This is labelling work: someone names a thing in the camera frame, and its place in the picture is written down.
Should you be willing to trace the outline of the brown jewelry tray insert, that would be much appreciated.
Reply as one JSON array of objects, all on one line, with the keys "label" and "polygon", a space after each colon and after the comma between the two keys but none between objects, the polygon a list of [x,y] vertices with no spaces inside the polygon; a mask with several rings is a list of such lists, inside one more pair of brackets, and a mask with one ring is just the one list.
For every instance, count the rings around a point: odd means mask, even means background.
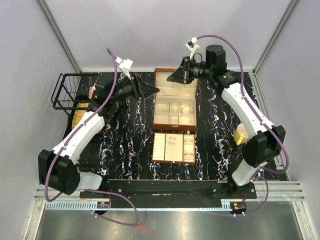
[{"label": "brown jewelry tray insert", "polygon": [[152,161],[170,164],[195,164],[195,143],[194,134],[156,132],[153,141]]}]

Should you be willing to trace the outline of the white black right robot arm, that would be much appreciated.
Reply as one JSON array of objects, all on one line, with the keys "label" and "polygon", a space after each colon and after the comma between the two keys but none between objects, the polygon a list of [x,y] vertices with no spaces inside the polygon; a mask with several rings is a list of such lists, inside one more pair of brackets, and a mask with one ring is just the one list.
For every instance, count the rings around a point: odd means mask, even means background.
[{"label": "white black right robot arm", "polygon": [[239,198],[254,174],[281,153],[286,131],[263,115],[241,85],[240,76],[227,69],[226,52],[221,45],[207,46],[205,60],[201,62],[183,57],[177,70],[167,78],[181,85],[189,85],[194,80],[207,80],[233,109],[248,134],[248,141],[242,147],[243,160],[227,185],[228,195]]}]

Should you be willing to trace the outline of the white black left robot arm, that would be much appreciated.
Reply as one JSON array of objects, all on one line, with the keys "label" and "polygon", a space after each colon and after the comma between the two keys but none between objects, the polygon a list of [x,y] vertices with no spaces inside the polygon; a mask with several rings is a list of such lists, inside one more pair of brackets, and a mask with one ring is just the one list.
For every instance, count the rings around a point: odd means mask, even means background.
[{"label": "white black left robot arm", "polygon": [[47,201],[52,201],[48,195],[49,188],[66,195],[76,190],[90,189],[97,198],[103,198],[108,193],[102,176],[78,170],[77,160],[91,139],[113,117],[119,102],[129,97],[147,99],[160,91],[132,72],[122,81],[117,79],[114,76],[112,79],[98,80],[92,87],[90,103],[75,128],[53,149],[44,149],[39,153],[39,182],[44,185]]}]

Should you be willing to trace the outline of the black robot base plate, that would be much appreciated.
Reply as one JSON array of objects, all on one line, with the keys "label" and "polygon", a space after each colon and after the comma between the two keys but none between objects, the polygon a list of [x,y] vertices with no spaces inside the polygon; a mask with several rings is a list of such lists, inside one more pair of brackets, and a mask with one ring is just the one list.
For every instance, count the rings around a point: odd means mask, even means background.
[{"label": "black robot base plate", "polygon": [[255,186],[237,187],[218,180],[107,180],[101,191],[128,198],[138,209],[221,208],[222,200],[255,200]]}]

